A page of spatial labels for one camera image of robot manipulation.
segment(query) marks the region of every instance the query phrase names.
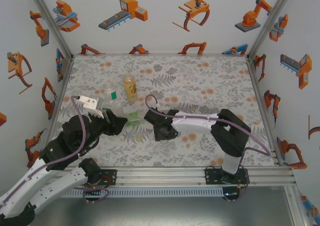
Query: green object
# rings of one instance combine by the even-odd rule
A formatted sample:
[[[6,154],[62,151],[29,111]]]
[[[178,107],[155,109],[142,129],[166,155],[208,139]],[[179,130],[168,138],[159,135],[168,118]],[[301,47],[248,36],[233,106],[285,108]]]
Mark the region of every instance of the green object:
[[[112,98],[112,100],[117,99],[117,94],[116,94],[115,91],[114,91],[114,92],[111,92],[111,98]]]
[[[125,117],[128,119],[128,122],[126,122],[126,126],[138,126],[140,124],[137,112],[132,112]]]

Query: yellow liquid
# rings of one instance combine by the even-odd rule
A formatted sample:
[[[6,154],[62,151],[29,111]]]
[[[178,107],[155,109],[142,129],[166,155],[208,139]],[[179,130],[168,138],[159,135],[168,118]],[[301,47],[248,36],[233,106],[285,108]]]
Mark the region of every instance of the yellow liquid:
[[[129,102],[136,102],[138,100],[136,82],[124,83],[124,90]]]

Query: white wall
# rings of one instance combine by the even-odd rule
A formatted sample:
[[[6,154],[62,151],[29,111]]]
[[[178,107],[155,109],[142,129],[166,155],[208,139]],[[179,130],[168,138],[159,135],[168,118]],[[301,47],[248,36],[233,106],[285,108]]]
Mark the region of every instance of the white wall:
[[[39,12],[33,0],[0,0],[0,112],[7,116],[7,122],[0,127],[0,195],[12,187],[27,172],[27,154],[25,140],[32,138],[43,128],[50,127],[45,104],[41,98],[41,89],[47,77],[56,93],[62,88],[57,81],[56,48],[58,44],[53,35],[49,44],[41,47],[36,34],[36,24],[30,19],[29,11]],[[45,21],[39,19],[44,29]],[[32,86],[19,95],[24,88],[18,77],[8,79],[7,52],[20,52],[32,68],[25,76]],[[47,90],[47,98],[53,100]],[[47,139],[46,131],[41,142],[35,147],[41,149]]]
[[[44,1],[50,10],[56,7],[56,0]],[[106,53],[128,53],[137,44],[142,44],[150,53],[178,53],[186,44],[204,41],[207,41],[205,53],[222,53],[244,43],[248,43],[250,49],[262,28],[246,33],[235,28],[244,14],[255,8],[256,0],[204,0],[210,4],[210,17],[202,27],[189,22],[190,32],[172,24],[183,25],[186,13],[178,6],[189,0],[137,0],[139,6],[148,11],[148,20],[122,22],[109,32],[98,25],[121,10],[119,0],[62,1],[78,14],[81,24],[72,32],[61,32],[74,54],[79,53],[85,43]],[[276,1],[266,0],[271,6]],[[267,12],[262,10],[257,21],[263,25],[266,19]]]
[[[320,207],[318,186],[320,168],[320,133],[312,134],[308,140],[308,115],[311,128],[320,126],[320,53],[319,53],[319,0],[289,0],[281,16],[288,14],[288,24],[278,42],[267,38],[258,55],[266,54],[265,77],[260,82],[263,91],[281,97],[276,125],[276,136],[289,143],[295,143],[302,151],[308,168],[295,170],[295,178],[301,192],[313,204]],[[312,59],[309,84],[302,90],[298,87],[298,77],[280,66],[280,55],[299,61],[305,54]],[[297,162],[295,153],[286,155],[286,162]]]

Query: transparent container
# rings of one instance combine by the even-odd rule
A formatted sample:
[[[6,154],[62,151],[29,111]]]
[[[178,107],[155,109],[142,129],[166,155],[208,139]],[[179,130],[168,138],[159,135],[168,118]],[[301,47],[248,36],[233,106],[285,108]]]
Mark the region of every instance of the transparent container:
[[[112,82],[106,82],[103,84],[103,89],[105,94],[102,105],[103,110],[111,109],[117,117],[124,117],[124,108],[121,100],[117,98],[115,85]]]
[[[127,72],[123,77],[123,85],[128,101],[136,102],[138,100],[136,78]]]

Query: floral tablecloth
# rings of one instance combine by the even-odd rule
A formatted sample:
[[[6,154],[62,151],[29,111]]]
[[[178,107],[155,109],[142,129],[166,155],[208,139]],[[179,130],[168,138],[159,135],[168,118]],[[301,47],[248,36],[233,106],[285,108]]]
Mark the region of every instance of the floral tablecloth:
[[[139,99],[126,99],[123,76],[136,77]],[[155,95],[163,107],[187,113],[212,114],[230,109],[269,147],[264,125],[244,57],[205,56],[78,56],[60,108],[53,138],[62,124],[76,115],[70,96],[104,97],[103,83],[112,81],[125,113],[137,111],[139,126],[126,127],[120,136],[100,137],[98,146],[85,157],[100,166],[206,166],[221,165],[224,152],[211,135],[181,133],[167,143],[155,142],[153,127],[143,120],[145,96]],[[87,114],[78,103],[83,114]],[[247,146],[259,148],[252,139]],[[273,165],[273,159],[247,151],[245,166]]]

